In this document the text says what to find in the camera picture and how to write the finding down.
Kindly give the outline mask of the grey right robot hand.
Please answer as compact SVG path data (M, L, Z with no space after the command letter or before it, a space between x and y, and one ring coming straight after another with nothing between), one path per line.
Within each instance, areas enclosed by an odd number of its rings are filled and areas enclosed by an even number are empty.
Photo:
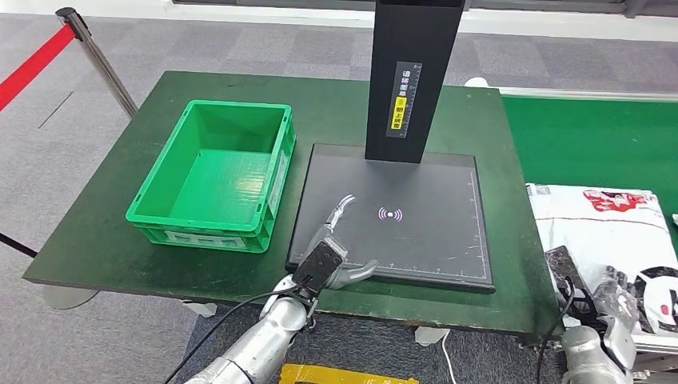
M634 285L629 284L627 274L614 266L605 267L592 300L598 318L615 318L629 330L632 330L639 321L640 313Z

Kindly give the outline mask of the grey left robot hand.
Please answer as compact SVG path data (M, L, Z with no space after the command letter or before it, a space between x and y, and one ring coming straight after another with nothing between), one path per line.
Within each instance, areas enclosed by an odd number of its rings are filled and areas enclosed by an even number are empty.
M320 241L325 241L331 250L334 250L341 256L340 265L348 260L349 250L346 246L341 244L339 238L334 235L334 231L338 222L341 220L341 217L345 214L346 207L355 200L355 195L347 194L335 205L325 223L320 226L312 237L306 252L304 252L302 256L303 261L311 254ZM377 265L377 260L371 260L363 266L352 269L346 269L339 266L328 278L324 284L324 288L339 290L340 288L354 284L355 282L366 280L373 275Z

